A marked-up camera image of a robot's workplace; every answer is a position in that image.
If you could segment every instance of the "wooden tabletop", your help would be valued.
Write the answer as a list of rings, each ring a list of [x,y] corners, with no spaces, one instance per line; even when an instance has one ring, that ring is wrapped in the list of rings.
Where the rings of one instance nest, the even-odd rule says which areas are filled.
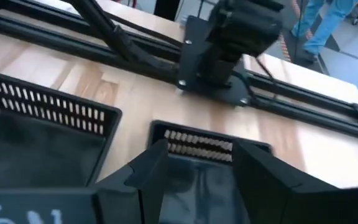
[[[73,8],[64,2],[43,2],[74,12]],[[183,30],[174,22],[110,0],[98,2],[110,13],[170,35],[176,40],[183,40]],[[103,43],[10,12],[0,13],[92,42]],[[358,103],[358,89],[350,83],[269,55],[262,55],[260,58],[279,80],[350,103]],[[263,73],[252,58],[244,56],[244,63],[247,69]],[[99,179],[139,155],[145,149],[150,122],[153,119],[161,119],[270,143],[275,156],[321,180],[338,187],[358,186],[358,139],[354,137],[253,108],[234,108],[200,96],[182,93],[168,83],[4,35],[0,35],[0,73],[122,110],[122,120]]]

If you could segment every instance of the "white handwritten label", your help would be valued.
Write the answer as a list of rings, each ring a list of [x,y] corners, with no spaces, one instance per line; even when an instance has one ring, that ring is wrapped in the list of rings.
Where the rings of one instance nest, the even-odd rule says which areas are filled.
[[[53,224],[63,224],[62,213],[60,210],[52,209],[50,214],[53,217]],[[42,221],[41,216],[35,211],[27,212],[27,220],[29,221],[29,224],[44,224],[44,221]],[[0,224],[15,224],[15,223],[14,221],[8,218],[0,218]]]

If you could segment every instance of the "screw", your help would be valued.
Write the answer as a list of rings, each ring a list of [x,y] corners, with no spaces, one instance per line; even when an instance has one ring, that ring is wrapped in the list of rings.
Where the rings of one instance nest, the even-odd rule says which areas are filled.
[[[243,103],[243,104],[247,104],[248,100],[246,98],[243,98],[243,99],[240,100],[240,102]]]
[[[185,85],[186,85],[186,81],[184,81],[184,80],[179,80],[179,85],[185,86]]]

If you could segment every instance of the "basket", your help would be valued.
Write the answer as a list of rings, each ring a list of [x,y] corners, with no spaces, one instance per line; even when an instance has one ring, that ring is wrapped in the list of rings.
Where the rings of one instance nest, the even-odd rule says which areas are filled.
[[[121,111],[0,74],[0,187],[98,178]]]
[[[268,153],[271,145],[153,121],[148,148],[161,139],[168,140],[169,153],[160,223],[249,223],[233,174],[231,144],[236,139]]]

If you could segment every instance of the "blue pants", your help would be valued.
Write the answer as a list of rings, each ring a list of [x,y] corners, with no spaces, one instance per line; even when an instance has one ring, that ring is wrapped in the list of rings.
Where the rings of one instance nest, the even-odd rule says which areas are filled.
[[[295,24],[292,29],[294,36],[303,36],[306,31],[311,27],[316,20],[317,15],[325,0],[309,0],[302,19]],[[333,0],[328,13],[321,21],[320,26],[317,28],[314,37],[307,41],[303,48],[315,55],[321,47],[326,44],[328,37],[334,32],[335,28],[345,19],[345,17],[352,12],[353,7],[358,0]]]

